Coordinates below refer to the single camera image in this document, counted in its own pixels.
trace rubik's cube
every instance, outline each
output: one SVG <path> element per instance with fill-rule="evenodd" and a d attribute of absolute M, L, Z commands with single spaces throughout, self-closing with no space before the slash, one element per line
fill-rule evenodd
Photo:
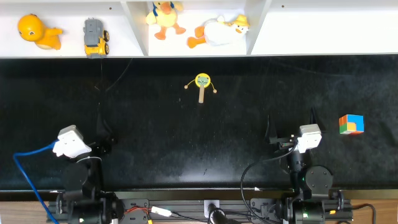
<path fill-rule="evenodd" d="M 339 120 L 340 134 L 361 134 L 364 132 L 363 116 L 347 114 Z"/>

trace metal bracket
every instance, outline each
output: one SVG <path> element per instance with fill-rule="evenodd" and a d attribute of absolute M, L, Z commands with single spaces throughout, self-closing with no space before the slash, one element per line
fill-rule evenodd
<path fill-rule="evenodd" d="M 250 208 L 256 213 L 256 215 L 264 218 L 267 213 L 268 209 L 271 208 L 271 206 L 275 205 L 276 199 L 271 199 L 271 198 L 252 198 L 250 200 Z M 270 212 L 268 214 L 268 219 L 273 220 L 273 221 L 280 221 L 276 219 L 276 217 L 273 215 L 275 212 Z M 260 224 L 262 221 L 260 221 L 258 218 L 251 218 L 251 221 L 254 224 Z"/>
<path fill-rule="evenodd" d="M 217 208 L 220 207 L 220 200 L 204 200 L 203 201 L 203 210 L 205 212 L 205 217 L 209 218 L 209 205 L 215 205 Z"/>
<path fill-rule="evenodd" d="M 149 208 L 148 199 L 123 199 L 124 211 L 134 206 Z M 119 222 L 120 224 L 146 224 L 148 223 L 147 214 L 142 211 L 133 211 L 124 215 L 124 218 Z"/>

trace black table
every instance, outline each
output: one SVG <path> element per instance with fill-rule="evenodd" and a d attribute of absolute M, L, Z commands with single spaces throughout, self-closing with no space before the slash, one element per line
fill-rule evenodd
<path fill-rule="evenodd" d="M 0 60 L 0 190 L 29 190 L 12 154 L 44 147 L 75 124 L 95 136 L 98 102 L 119 139 L 103 157 L 107 190 L 238 188 L 250 163 L 276 154 L 264 141 L 267 115 L 278 132 L 308 124 L 315 108 L 325 127 L 315 164 L 341 189 L 397 188 L 398 58 L 395 55 Z M 198 73 L 215 88 L 198 103 Z M 339 134 L 338 119 L 364 116 L 365 132 Z M 52 152 L 21 158 L 38 189 L 62 189 L 68 161 Z M 278 162 L 254 167 L 246 186 L 287 189 Z"/>

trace duck's yellow hat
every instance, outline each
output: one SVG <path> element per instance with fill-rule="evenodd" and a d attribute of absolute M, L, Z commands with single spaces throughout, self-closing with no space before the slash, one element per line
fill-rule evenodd
<path fill-rule="evenodd" d="M 248 18 L 244 15 L 238 15 L 238 18 L 236 18 L 233 24 L 250 27 L 250 25 L 248 24 Z"/>

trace plush duck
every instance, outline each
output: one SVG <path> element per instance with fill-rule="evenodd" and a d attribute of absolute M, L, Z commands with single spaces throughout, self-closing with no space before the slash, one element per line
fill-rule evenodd
<path fill-rule="evenodd" d="M 18 31 L 24 40 L 35 42 L 41 49 L 61 49 L 58 35 L 62 34 L 62 30 L 47 28 L 36 15 L 22 17 L 18 22 Z"/>
<path fill-rule="evenodd" d="M 249 30 L 248 19 L 239 15 L 232 22 L 227 23 L 223 16 L 205 22 L 205 25 L 195 29 L 195 36 L 188 38 L 188 46 L 192 49 L 198 44 L 210 44 L 212 46 L 230 44 L 242 38 Z"/>
<path fill-rule="evenodd" d="M 154 9 L 146 18 L 148 25 L 157 23 L 160 26 L 160 32 L 155 34 L 159 40 L 166 39 L 166 30 L 169 27 L 174 27 L 176 34 L 185 33 L 185 29 L 177 24 L 177 12 L 182 11 L 182 4 L 179 2 L 172 3 L 170 1 L 156 1 L 153 2 Z"/>

